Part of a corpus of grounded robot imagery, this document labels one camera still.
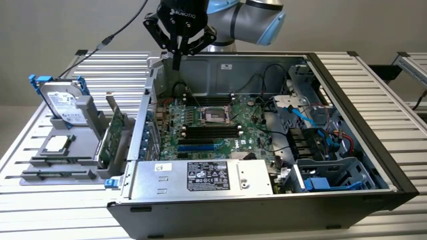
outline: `slotted aluminum surface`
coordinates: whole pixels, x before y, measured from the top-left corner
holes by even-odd
[[[69,78],[84,77],[95,105],[107,115],[112,114],[112,109],[105,100],[105,92],[113,92],[121,112],[136,118],[149,76],[149,54],[149,52],[96,53],[68,75]]]
[[[103,53],[97,60],[132,59],[143,60],[148,53]],[[420,196],[394,211],[379,211],[363,219],[350,229],[284,232],[271,234],[208,237],[204,240],[279,240],[279,239],[367,239],[398,240],[427,239],[427,136],[420,131],[412,116],[396,104],[396,99],[388,95],[371,73],[364,69],[356,57],[347,53],[318,53],[327,69],[331,71],[339,85],[352,100],[362,116],[384,143],[403,171],[416,186]],[[89,90],[104,93],[108,85],[125,86],[123,100],[133,98],[132,80],[111,80],[101,69],[92,73],[79,67],[76,74],[88,79]],[[115,78],[127,78],[127,73],[115,74]],[[144,80],[135,80],[137,89]],[[129,102],[131,109],[137,109],[137,103]],[[39,107],[27,126],[17,136],[8,152],[0,161],[0,239],[129,239],[105,209],[107,199],[119,194],[105,190],[103,185],[52,185],[20,186],[19,175],[28,167],[28,160],[36,154],[45,136],[51,131],[49,112],[44,104]]]
[[[427,71],[427,52],[411,52],[412,61]]]

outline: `cpu socket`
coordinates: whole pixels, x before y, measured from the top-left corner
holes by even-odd
[[[203,107],[200,108],[200,121],[204,124],[229,124],[228,107]]]

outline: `blue cable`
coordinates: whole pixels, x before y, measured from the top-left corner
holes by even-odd
[[[308,121],[315,128],[318,128],[315,121],[305,117],[296,108],[292,108],[292,113],[295,113],[303,120]]]

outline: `gray wall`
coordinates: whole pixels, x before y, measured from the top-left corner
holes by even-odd
[[[396,51],[427,52],[427,0],[283,0],[287,19],[268,47],[241,51],[358,51],[368,63],[390,63]],[[127,22],[141,0],[1,0],[0,104],[40,103],[28,75],[57,75],[77,49],[93,49]],[[149,0],[141,16],[156,9]],[[140,17],[105,51],[152,51],[157,46]],[[392,86],[406,100],[414,81]]]

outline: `motherboard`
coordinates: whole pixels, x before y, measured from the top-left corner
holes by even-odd
[[[267,129],[260,100],[244,95],[221,105],[193,100],[193,104],[172,98],[160,101],[160,159],[264,159],[269,165],[275,154],[271,135],[259,130]]]

